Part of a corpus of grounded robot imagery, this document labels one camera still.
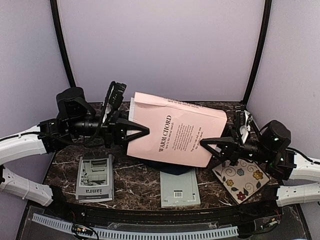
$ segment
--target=robotic arm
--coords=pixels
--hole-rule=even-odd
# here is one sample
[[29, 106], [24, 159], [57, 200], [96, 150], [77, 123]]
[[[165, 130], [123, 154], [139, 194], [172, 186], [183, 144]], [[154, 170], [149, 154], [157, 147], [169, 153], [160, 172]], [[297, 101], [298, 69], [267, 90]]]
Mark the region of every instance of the robotic arm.
[[205, 138], [200, 144], [212, 157], [234, 166], [238, 159], [266, 164], [266, 172], [281, 180], [310, 180], [316, 183], [300, 186], [280, 186], [274, 196], [279, 207], [320, 200], [320, 161], [310, 159], [289, 147], [291, 132], [279, 121], [273, 120], [260, 131], [257, 140], [250, 139], [252, 118], [243, 107], [234, 109], [235, 125], [229, 127], [225, 137]]
[[[95, 138], [102, 138], [105, 147], [109, 148], [111, 144], [126, 146], [128, 142], [148, 135], [147, 127], [128, 121], [127, 114], [119, 110], [125, 89], [125, 84], [112, 82], [98, 115], [86, 102], [83, 89], [71, 87], [56, 96], [57, 118], [0, 139], [0, 192], [48, 206], [53, 200], [64, 198], [59, 188], [29, 181], [11, 172], [4, 164], [27, 156], [54, 153], [68, 145], [88, 145]], [[139, 132], [127, 135], [129, 130]], [[80, 137], [89, 139], [73, 141]]]

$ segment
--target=flower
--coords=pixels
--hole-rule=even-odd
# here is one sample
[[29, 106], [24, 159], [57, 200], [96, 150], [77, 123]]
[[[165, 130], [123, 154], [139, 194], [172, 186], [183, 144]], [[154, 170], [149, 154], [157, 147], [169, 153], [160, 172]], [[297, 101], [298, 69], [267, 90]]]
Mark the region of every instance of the flower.
[[237, 173], [239, 176], [245, 175], [245, 172], [242, 170], [242, 168], [238, 169], [238, 170], [236, 171], [236, 173]]
[[243, 201], [246, 199], [246, 195], [244, 195], [241, 191], [236, 195], [239, 200]]
[[255, 171], [253, 173], [253, 177], [257, 180], [259, 179], [263, 179], [264, 178], [264, 174], [262, 172], [260, 172], [259, 170]]
[[234, 184], [234, 182], [232, 180], [227, 180], [226, 184], [230, 187], [232, 187], [232, 185]]

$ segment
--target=gray book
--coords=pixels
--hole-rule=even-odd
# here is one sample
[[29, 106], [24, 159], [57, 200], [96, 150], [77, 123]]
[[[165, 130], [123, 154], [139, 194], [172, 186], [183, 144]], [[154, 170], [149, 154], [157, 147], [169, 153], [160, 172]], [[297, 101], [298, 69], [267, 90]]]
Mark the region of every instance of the gray book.
[[75, 199], [80, 203], [98, 203], [114, 198], [114, 156], [80, 157]]
[[161, 207], [195, 206], [201, 203], [195, 169], [179, 176], [160, 172]]

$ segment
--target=red flower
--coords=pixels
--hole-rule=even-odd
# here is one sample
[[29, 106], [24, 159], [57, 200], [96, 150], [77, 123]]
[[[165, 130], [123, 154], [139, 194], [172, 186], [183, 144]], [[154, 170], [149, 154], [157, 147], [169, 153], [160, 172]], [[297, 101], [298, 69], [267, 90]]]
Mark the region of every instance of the red flower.
[[236, 195], [239, 200], [243, 201], [246, 199], [246, 195], [244, 195], [241, 191]]

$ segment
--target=blue flower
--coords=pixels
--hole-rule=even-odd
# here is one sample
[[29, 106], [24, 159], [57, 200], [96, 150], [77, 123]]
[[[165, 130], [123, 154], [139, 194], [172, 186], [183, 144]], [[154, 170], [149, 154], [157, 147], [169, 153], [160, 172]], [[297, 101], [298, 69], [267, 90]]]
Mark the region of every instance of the blue flower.
[[245, 172], [242, 170], [242, 168], [238, 169], [238, 170], [236, 171], [236, 173], [237, 173], [239, 176], [245, 175]]

